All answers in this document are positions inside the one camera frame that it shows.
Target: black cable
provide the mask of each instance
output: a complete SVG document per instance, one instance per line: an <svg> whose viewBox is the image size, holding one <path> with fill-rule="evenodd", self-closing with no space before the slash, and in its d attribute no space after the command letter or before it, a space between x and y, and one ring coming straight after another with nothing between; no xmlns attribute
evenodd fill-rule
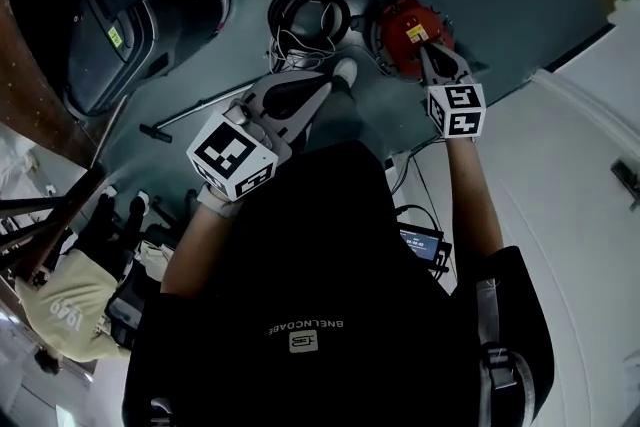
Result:
<svg viewBox="0 0 640 427"><path fill-rule="evenodd" d="M431 224L433 224L433 229L436 231L441 231L438 229L438 225L436 225L436 221L433 218L433 216L429 213L429 211L426 208L422 208L420 205L402 205L401 207L396 208L395 210L396 217L398 217L400 214L403 214L404 212L406 212L411 208L422 210L425 214L429 216L429 219L431 219Z"/></svg>
<svg viewBox="0 0 640 427"><path fill-rule="evenodd" d="M422 176L422 171L420 171L420 166L418 166L418 162L416 161L415 156L411 158L413 159L413 163L416 165L416 169L418 170L418 175L420 176L420 181L422 182L422 186L424 187L424 190L427 193L427 196L429 197L429 203L431 203L431 209L433 210L433 214L436 216L436 219L438 220L438 229L442 231L442 225L440 224L440 219L438 219L438 211L436 210L436 207L433 204L433 200L431 199L431 194L429 193L427 184L425 183L424 177Z"/></svg>
<svg viewBox="0 0 640 427"><path fill-rule="evenodd" d="M436 256L436 264L437 264L437 265L440 265L440 266L444 267L444 264L445 264L445 263L446 263L446 262L442 262L442 259L440 258L440 255L437 255L437 256ZM436 281L440 281L440 278L442 277L442 275L443 275L443 274L444 274L444 273L443 273L443 271L436 271L436 272L434 273L434 275L433 275L433 278L434 278Z"/></svg>
<svg viewBox="0 0 640 427"><path fill-rule="evenodd" d="M326 24L322 24L320 32L313 37L296 35L299 40L296 41L296 38L283 31L291 32L291 27L298 10L308 2L318 2L322 4L326 12ZM374 2L378 6L381 6L383 0L374 0ZM334 11L327 9L332 4L337 7L341 14L340 26L335 30ZM267 12L267 22L271 36L278 42L279 51L286 60L290 50L300 50L303 52L308 52L309 48L326 51L335 50L336 45L340 43L349 30L351 25L351 11L345 0L272 0L269 11ZM274 73L282 69L284 62L285 61L280 59L277 60L273 69Z"/></svg>
<svg viewBox="0 0 640 427"><path fill-rule="evenodd" d="M422 150L424 150L427 146L431 146L432 144L440 144L445 142L444 139L442 139L442 136L436 136L433 139L430 139L420 145L418 145L407 157L407 160L405 161L404 166L402 167L402 170L400 172L401 176L398 177L398 179L396 180L396 183L393 185L393 187L391 188L391 195L393 196L396 192L398 192L398 190L400 189L400 187L402 187L402 184L404 183L404 181L407 179L407 172L409 171L409 160L411 160L411 158L415 157L418 153L420 153Z"/></svg>
<svg viewBox="0 0 640 427"><path fill-rule="evenodd" d="M450 255L445 255L444 259L442 260L442 263L440 263L439 265L442 266L442 267L446 267L447 263L449 262L449 259L450 259ZM439 273L436 273L436 275L434 276L436 281L439 281L443 274L444 274L443 271L440 271Z"/></svg>

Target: white cable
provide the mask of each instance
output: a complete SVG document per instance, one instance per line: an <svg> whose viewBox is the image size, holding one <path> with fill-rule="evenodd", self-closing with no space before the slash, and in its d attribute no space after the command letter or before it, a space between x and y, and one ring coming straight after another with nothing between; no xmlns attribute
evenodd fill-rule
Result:
<svg viewBox="0 0 640 427"><path fill-rule="evenodd" d="M296 64L289 62L289 54L285 55L284 52L282 51L282 47L280 47L280 27L278 27L278 33L276 34L276 45L278 48L278 52L280 53L284 61L291 67L291 69L295 70Z"/></svg>
<svg viewBox="0 0 640 427"><path fill-rule="evenodd" d="M282 31L282 32L286 32L287 34L289 34L289 35L290 35L293 39L295 39L295 40L298 42L298 44L299 44L301 47L303 47L303 48L306 48L306 49L308 49L308 50L314 50L315 52L322 52L323 54L332 54L332 52L329 52L328 50L321 50L321 49L319 49L319 48L309 47L309 46L305 45L304 43L302 43L302 41L300 41L300 40L298 39L298 37L297 37L293 32L288 31L288 30L286 30L286 29L282 29L282 30L281 30L280 28L278 28L278 34L279 34L281 31Z"/></svg>
<svg viewBox="0 0 640 427"><path fill-rule="evenodd" d="M273 36L271 36L271 39L269 40L269 73L271 73L273 75Z"/></svg>
<svg viewBox="0 0 640 427"><path fill-rule="evenodd" d="M327 4L327 7L324 8L324 11L322 12L322 17L320 18L320 29L324 30L324 16L327 14L327 11L329 10L330 7L333 6L332 2L329 2L329 4ZM330 37L327 37L327 41L329 41L329 43L331 44L331 48L333 48L333 53L336 53L336 46L333 44L333 41L331 41Z"/></svg>

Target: logo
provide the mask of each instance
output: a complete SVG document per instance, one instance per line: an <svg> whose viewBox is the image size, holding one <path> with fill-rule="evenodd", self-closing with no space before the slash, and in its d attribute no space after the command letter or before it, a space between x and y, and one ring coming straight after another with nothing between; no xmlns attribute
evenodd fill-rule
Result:
<svg viewBox="0 0 640 427"><path fill-rule="evenodd" d="M315 329L308 331L293 331L289 333L289 351L313 352L318 350L318 332Z"/></svg>

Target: white wall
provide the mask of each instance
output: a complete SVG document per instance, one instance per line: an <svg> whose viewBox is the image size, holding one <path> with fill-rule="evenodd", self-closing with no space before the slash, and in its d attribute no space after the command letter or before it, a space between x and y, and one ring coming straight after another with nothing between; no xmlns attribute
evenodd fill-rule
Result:
<svg viewBox="0 0 640 427"><path fill-rule="evenodd" d="M609 171L623 150L537 84L488 110L477 146L505 243L523 253L554 345L555 384L537 424L621 425L622 362L640 348L640 211ZM451 240L445 146L417 158ZM403 189L429 208L415 175Z"/></svg>
<svg viewBox="0 0 640 427"><path fill-rule="evenodd" d="M618 1L616 27L556 70L640 134L640 0Z"/></svg>

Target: gray floor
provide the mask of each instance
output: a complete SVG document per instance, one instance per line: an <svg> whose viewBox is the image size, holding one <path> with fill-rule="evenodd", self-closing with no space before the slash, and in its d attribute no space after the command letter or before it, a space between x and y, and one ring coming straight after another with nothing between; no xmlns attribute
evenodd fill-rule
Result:
<svg viewBox="0 0 640 427"><path fill-rule="evenodd" d="M232 18L220 36L173 71L137 91L109 144L105 162L121 193L139 188L181 207L199 179L185 150L207 118L199 113L169 129L173 143L138 131L191 103L268 71L266 13L271 0L233 0ZM598 0L432 0L454 22L456 37L491 70L482 77L494 102L535 69L580 43L606 23ZM418 85L387 79L359 52L354 96L362 116L392 152L408 149L434 130L425 117Z"/></svg>

